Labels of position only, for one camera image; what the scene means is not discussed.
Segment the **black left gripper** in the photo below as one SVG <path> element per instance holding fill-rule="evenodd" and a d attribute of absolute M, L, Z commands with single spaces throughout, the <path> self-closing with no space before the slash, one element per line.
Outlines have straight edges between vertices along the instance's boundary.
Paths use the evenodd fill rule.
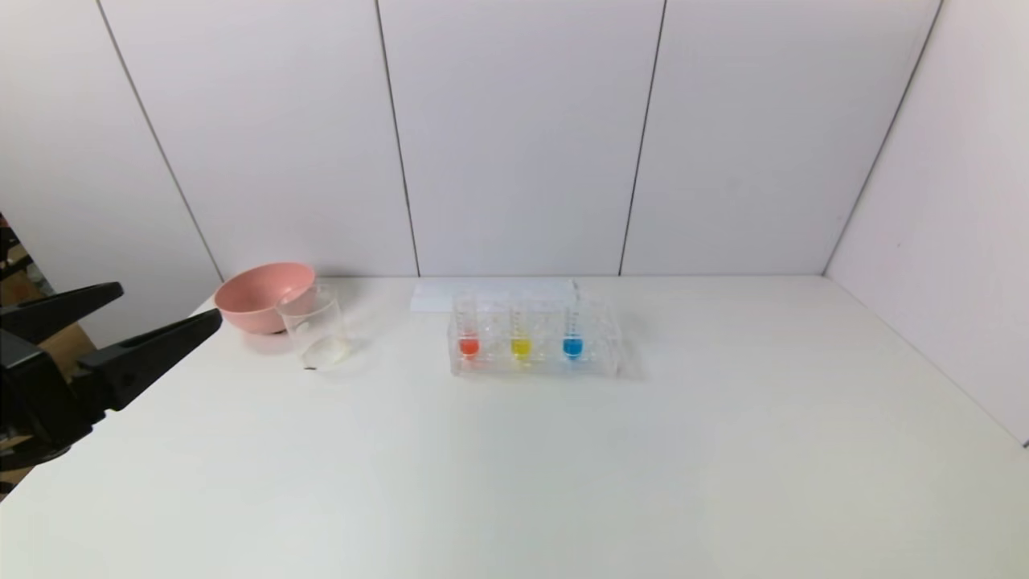
<path fill-rule="evenodd" d="M 2 469 L 62 457 L 108 411 L 121 411 L 219 330 L 217 309 L 199 313 L 78 359 L 72 391 L 36 346 L 125 294 L 118 282 L 2 307 Z"/>

